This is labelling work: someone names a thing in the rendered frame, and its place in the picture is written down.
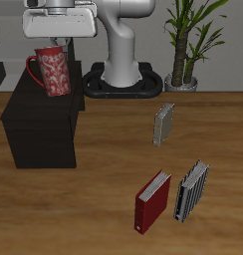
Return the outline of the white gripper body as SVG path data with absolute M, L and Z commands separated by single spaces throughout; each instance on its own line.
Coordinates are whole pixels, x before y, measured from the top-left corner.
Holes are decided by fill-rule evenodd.
M 24 0 L 27 38 L 95 37 L 97 5 L 92 0 Z

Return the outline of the red white patterned mug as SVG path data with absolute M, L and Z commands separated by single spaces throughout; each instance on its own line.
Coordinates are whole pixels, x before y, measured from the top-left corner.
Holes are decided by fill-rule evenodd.
M 48 97 L 67 95 L 71 92 L 67 55 L 62 46 L 35 50 L 36 55 L 26 60 L 26 68 L 31 77 L 45 90 Z M 39 65 L 43 81 L 33 73 L 30 63 L 35 60 Z

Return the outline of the dark wooden cabinet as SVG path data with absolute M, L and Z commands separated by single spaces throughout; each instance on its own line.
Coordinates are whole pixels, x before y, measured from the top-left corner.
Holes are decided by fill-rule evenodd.
M 0 121 L 18 168 L 74 168 L 78 113 L 85 108 L 82 68 L 68 63 L 71 92 L 49 97 L 25 71 Z

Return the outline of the green pot plant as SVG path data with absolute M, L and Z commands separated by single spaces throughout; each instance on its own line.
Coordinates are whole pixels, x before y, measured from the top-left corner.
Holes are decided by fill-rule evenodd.
M 166 92 L 196 91 L 198 81 L 192 76 L 194 64 L 199 60 L 207 60 L 204 54 L 212 47 L 224 44 L 224 41 L 218 41 L 222 28 L 206 38 L 212 21 L 201 28 L 197 27 L 197 24 L 227 2 L 228 0 L 216 0 L 209 4 L 209 1 L 206 1 L 198 10 L 194 10 L 194 0 L 175 0 L 176 13 L 168 9 L 172 18 L 165 22 L 165 26 L 170 24 L 174 29 L 173 32 L 169 31 L 169 35 L 175 54 L 172 73 L 164 79 Z

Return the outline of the beige grey book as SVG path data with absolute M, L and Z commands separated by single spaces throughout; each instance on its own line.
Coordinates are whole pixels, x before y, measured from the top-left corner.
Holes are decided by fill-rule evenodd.
M 171 131 L 174 104 L 165 103 L 154 118 L 153 140 L 155 146 L 161 146 Z

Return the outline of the red book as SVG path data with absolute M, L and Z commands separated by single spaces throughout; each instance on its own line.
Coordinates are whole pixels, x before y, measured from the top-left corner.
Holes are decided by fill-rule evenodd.
M 171 175 L 160 170 L 135 196 L 134 229 L 144 234 L 166 208 Z

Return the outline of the grey striped book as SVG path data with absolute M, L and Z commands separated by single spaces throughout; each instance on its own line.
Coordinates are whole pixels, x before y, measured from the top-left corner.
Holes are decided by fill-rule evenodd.
M 200 159 L 188 171 L 178 185 L 173 217 L 183 222 L 202 196 L 209 164 Z

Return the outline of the flat black base plate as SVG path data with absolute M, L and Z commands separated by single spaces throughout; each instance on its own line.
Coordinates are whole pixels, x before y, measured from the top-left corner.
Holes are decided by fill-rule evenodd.
M 163 88 L 162 78 L 148 62 L 138 63 L 142 79 L 132 87 L 116 88 L 101 79 L 104 63 L 96 62 L 83 76 L 84 94 L 93 99 L 150 99 L 157 97 Z

